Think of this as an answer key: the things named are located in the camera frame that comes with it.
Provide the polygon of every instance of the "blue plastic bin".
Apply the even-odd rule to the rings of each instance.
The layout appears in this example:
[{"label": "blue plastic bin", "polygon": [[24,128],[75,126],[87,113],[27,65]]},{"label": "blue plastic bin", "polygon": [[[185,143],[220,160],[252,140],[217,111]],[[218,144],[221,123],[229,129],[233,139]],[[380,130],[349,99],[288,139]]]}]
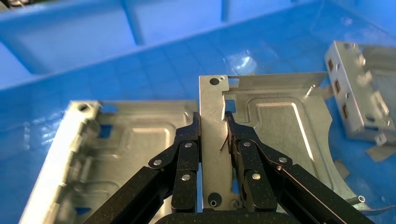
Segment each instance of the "blue plastic bin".
[{"label": "blue plastic bin", "polygon": [[[17,223],[68,102],[198,100],[198,76],[326,71],[333,40],[396,44],[390,0],[72,0],[0,13],[0,223]],[[329,145],[372,208],[396,204],[396,156],[348,140],[333,98]],[[395,211],[373,217],[394,223]]]}]

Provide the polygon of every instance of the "sheet metal part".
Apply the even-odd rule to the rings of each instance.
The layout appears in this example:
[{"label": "sheet metal part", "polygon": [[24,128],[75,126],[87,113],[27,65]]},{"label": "sheet metal part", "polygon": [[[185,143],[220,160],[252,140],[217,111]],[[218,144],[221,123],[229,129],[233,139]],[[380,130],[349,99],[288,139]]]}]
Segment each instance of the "sheet metal part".
[{"label": "sheet metal part", "polygon": [[[323,93],[317,88],[326,75],[326,72],[321,72],[226,77],[227,82],[224,81],[223,84],[228,85],[228,81],[232,85],[239,82],[238,87],[229,88],[228,91],[224,86],[218,88],[217,85],[210,85],[209,81],[212,78],[220,79],[220,76],[201,77],[201,112],[205,111],[211,117],[218,117],[218,121],[221,122],[224,104],[220,102],[222,98],[220,92],[223,92],[225,100],[235,101],[236,113],[233,115],[237,123],[253,127],[264,144],[293,158],[295,163],[300,164],[342,198],[352,198],[356,194],[339,175],[328,146],[328,131],[332,118],[324,103]],[[212,92],[203,95],[203,85],[205,89],[211,88]],[[203,108],[202,103],[206,100],[214,100],[214,96],[219,100],[218,104],[215,107]],[[206,128],[203,123],[202,142],[208,139],[214,140],[209,133],[204,134]],[[220,144],[222,139],[218,138],[216,141]],[[203,146],[203,156],[206,150],[208,149]],[[215,161],[215,156],[218,155],[211,155],[211,159]],[[206,174],[204,164],[202,165],[202,178],[205,181],[207,175],[211,178],[212,174]],[[223,180],[219,182],[220,186],[226,188],[228,182]],[[205,192],[214,191],[212,187],[203,185],[204,201],[207,196]],[[363,203],[355,207],[368,209]]]},{"label": "sheet metal part", "polygon": [[[224,117],[223,92],[228,91],[227,76],[199,77],[199,112],[201,114],[202,195],[203,208],[234,210],[232,202],[241,204],[232,192],[232,165],[228,151],[227,124]],[[209,200],[219,194],[221,204]]]},{"label": "sheet metal part", "polygon": [[396,48],[334,42],[325,55],[348,137],[396,144]]},{"label": "sheet metal part", "polygon": [[[108,106],[116,112],[105,112]],[[193,101],[72,102],[20,223],[82,223],[172,145],[176,129],[191,124],[197,108]],[[108,138],[97,137],[101,126],[111,126]],[[171,197],[151,223],[171,213],[170,202]],[[90,211],[77,215],[76,208]]]}]

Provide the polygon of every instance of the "stamped metal plate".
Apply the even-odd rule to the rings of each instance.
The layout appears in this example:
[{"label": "stamped metal plate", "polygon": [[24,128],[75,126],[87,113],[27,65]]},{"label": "stamped metal plate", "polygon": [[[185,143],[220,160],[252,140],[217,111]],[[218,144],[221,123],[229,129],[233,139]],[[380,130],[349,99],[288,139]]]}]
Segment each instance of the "stamped metal plate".
[{"label": "stamped metal plate", "polygon": [[[193,101],[72,102],[20,223],[84,222],[173,144],[176,129],[190,125],[197,108]],[[152,223],[171,213],[170,200]]]},{"label": "stamped metal plate", "polygon": [[[294,163],[300,164],[342,198],[355,197],[356,194],[341,178],[330,155],[328,131],[332,118],[323,100],[322,92],[317,88],[326,75],[327,73],[323,72],[201,77],[201,113],[205,109],[208,116],[217,118],[217,122],[211,124],[212,129],[216,126],[226,135],[221,116],[224,113],[225,104],[221,103],[221,100],[234,100],[236,112],[233,117],[237,123],[253,127],[264,144],[288,155]],[[212,106],[203,108],[203,102]],[[221,145],[223,139],[215,138],[210,134],[205,135],[204,125],[202,122],[202,141],[215,141]],[[227,144],[224,147],[227,149],[223,148],[222,152],[228,150]],[[228,166],[229,160],[220,161],[214,158],[215,155],[220,157],[221,151],[219,148],[209,146],[205,148],[205,145],[202,145],[203,159],[205,152],[208,152],[208,157],[211,156],[211,160],[217,162],[216,164],[202,164],[203,183],[208,178],[213,178],[213,175],[229,176],[226,171],[222,170],[216,170],[216,173],[211,172],[215,166]],[[227,182],[216,183],[218,184],[203,185],[204,207],[210,208],[210,205],[205,204],[206,196],[218,189],[228,189]],[[225,190],[221,195],[223,201],[235,200],[232,191]],[[355,207],[368,208],[362,203]]]}]

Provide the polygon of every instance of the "metal rivet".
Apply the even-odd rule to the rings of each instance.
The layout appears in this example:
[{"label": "metal rivet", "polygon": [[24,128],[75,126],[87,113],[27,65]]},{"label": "metal rivet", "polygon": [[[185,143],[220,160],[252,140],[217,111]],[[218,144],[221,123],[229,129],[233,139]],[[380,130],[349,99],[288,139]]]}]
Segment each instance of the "metal rivet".
[{"label": "metal rivet", "polygon": [[253,174],[252,178],[255,179],[255,180],[259,180],[261,178],[261,175],[260,174]]},{"label": "metal rivet", "polygon": [[366,201],[366,199],[363,196],[359,196],[358,199],[361,203],[364,203]]},{"label": "metal rivet", "polygon": [[287,162],[287,159],[284,158],[284,157],[281,157],[281,158],[279,158],[279,161],[280,161],[280,162]]},{"label": "metal rivet", "polygon": [[187,180],[189,180],[190,179],[190,175],[189,174],[184,174],[183,176],[182,176],[182,180],[184,180],[184,181],[187,181]]},{"label": "metal rivet", "polygon": [[237,200],[233,200],[233,201],[231,202],[231,206],[232,206],[234,209],[238,209],[238,208],[239,208],[239,202],[238,202]]},{"label": "metal rivet", "polygon": [[158,166],[162,163],[162,160],[156,160],[153,162],[154,165]]}]

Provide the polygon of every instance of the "metal edge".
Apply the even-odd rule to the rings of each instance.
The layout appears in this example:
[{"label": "metal edge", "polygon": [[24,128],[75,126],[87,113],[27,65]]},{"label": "metal edge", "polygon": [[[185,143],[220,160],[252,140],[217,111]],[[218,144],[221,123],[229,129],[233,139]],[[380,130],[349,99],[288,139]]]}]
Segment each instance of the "metal edge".
[{"label": "metal edge", "polygon": [[56,218],[59,193],[66,186],[71,158],[82,141],[81,131],[87,121],[95,119],[98,101],[74,101],[65,116],[48,151],[40,174],[19,221],[20,224],[52,223]]}]

